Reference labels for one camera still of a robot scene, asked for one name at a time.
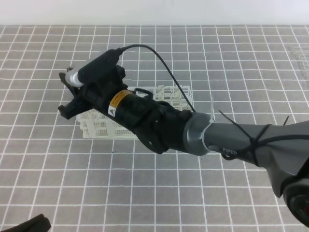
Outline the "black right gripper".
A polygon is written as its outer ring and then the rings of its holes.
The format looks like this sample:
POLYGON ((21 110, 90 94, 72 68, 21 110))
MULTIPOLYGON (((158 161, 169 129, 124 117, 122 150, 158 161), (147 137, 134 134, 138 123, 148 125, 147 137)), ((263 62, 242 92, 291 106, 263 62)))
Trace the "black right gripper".
POLYGON ((67 105, 58 107, 61 116, 70 119, 91 109, 106 116, 112 98, 121 90, 128 88, 128 85, 123 83, 125 76, 125 69, 116 65, 98 80, 77 88, 66 81, 66 73, 60 72, 60 81, 73 95, 73 99, 67 105))

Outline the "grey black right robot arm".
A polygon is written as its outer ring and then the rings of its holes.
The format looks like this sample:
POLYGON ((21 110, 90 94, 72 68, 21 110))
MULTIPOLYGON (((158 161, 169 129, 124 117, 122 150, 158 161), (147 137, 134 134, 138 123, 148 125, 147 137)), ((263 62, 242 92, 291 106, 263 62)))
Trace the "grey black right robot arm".
POLYGON ((266 169, 274 194, 283 197, 293 216, 309 224, 309 124, 254 125, 215 123, 208 114, 177 110, 169 103, 140 97, 123 83, 115 66, 95 82, 68 85, 73 100, 60 106, 70 119, 95 109, 125 127, 151 151, 169 149, 203 156, 218 152, 266 169))

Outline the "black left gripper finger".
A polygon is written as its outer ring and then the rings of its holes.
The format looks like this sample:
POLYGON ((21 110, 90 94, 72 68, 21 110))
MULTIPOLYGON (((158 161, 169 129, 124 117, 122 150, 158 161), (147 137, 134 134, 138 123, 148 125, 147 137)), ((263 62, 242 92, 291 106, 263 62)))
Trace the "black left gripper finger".
POLYGON ((51 223, 43 214, 20 224, 15 227, 4 230, 3 232, 48 232, 51 229, 51 223))

